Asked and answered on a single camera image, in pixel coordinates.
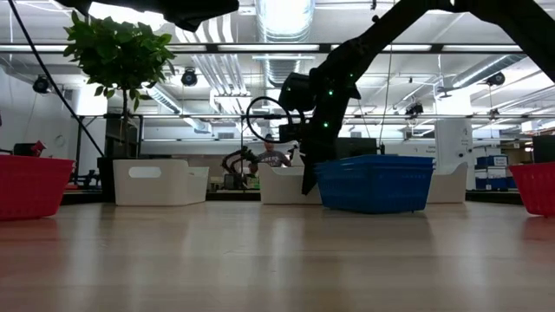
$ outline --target column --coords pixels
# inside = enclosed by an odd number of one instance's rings
[[[449,92],[450,97],[437,98],[437,114],[459,114],[459,119],[435,122],[436,171],[449,174],[462,164],[468,164],[467,189],[476,186],[474,177],[472,121],[462,116],[472,114],[470,94],[462,89]]]
[[[104,96],[95,96],[95,91],[98,85],[87,85],[84,88],[76,89],[72,96],[72,107],[77,115],[103,115],[108,110],[108,100]],[[85,119],[83,123],[87,125],[92,119]],[[79,125],[74,122],[72,125],[74,129],[74,135],[72,136],[72,145],[70,154],[75,158],[75,152],[77,147],[77,132],[79,130]],[[103,118],[97,118],[87,127],[88,131],[92,135],[96,144],[100,149],[104,149],[106,141],[106,120]],[[79,174],[87,174],[89,170],[96,170],[96,159],[101,157],[101,155],[96,151],[95,146],[88,138],[88,136],[82,132],[81,136],[81,155],[79,158]]]

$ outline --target computer monitor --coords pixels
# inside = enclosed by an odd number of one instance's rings
[[[337,138],[336,157],[348,157],[377,154],[377,141],[372,138]]]
[[[532,141],[535,163],[555,161],[555,135],[535,136],[532,138]]]

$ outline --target green leaves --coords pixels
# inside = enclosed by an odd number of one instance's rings
[[[73,24],[81,23],[79,16],[77,15],[77,11],[71,12],[71,21],[73,21]]]
[[[71,19],[73,25],[64,28],[70,43],[63,55],[88,75],[87,84],[101,85],[96,96],[110,99],[117,90],[126,91],[129,104],[137,109],[141,101],[151,100],[138,89],[154,87],[166,79],[168,71],[175,74],[169,62],[175,55],[166,48],[171,35],[157,36],[144,23],[117,23],[110,17],[90,16],[82,21],[73,12]]]
[[[153,29],[150,26],[141,22],[138,22],[137,25],[139,26],[139,29],[142,35],[144,35],[145,37],[153,36]]]
[[[106,98],[110,99],[112,96],[114,96],[115,94],[115,89],[111,89],[110,91],[108,91],[108,93],[106,94]]]
[[[99,96],[100,94],[102,94],[103,90],[104,90],[104,86],[99,86],[95,91],[95,96]]]
[[[133,34],[129,31],[125,31],[125,30],[120,30],[118,31],[118,33],[115,35],[115,38],[118,40],[118,42],[120,43],[126,43],[126,42],[130,42],[131,40],[133,40]]]
[[[139,98],[135,98],[135,104],[133,105],[133,110],[134,110],[134,112],[137,111],[137,108],[139,108],[139,105],[140,105],[140,100],[139,100]]]
[[[175,75],[175,67],[170,61],[167,61],[167,66],[170,67],[170,71],[172,72],[172,75]]]
[[[75,46],[74,44],[69,44],[69,46],[65,50],[63,50],[63,56],[67,57],[72,55],[76,49],[77,49],[77,46]]]
[[[158,41],[159,41],[160,44],[167,45],[168,43],[170,43],[172,41],[172,35],[164,34],[164,35],[160,36],[160,38],[158,38]]]

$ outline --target red plastic basket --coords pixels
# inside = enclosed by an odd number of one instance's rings
[[[0,220],[58,212],[73,160],[0,155]]]
[[[510,166],[526,210],[555,216],[555,163]]]

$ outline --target potted plant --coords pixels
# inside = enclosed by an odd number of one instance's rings
[[[79,68],[88,75],[87,84],[99,84],[95,96],[110,99],[116,90],[123,96],[123,140],[124,154],[129,156],[127,124],[128,104],[133,103],[134,111],[140,101],[151,100],[142,94],[143,88],[152,88],[166,77],[163,73],[167,65],[175,74],[170,60],[175,55],[166,45],[172,40],[169,34],[157,36],[144,23],[116,23],[111,17],[97,19],[86,16],[81,20],[74,11],[71,15],[73,26],[65,28],[68,41],[64,56],[73,56],[70,62],[77,62]],[[114,174],[112,159],[99,159],[102,191],[106,200],[114,200]]]

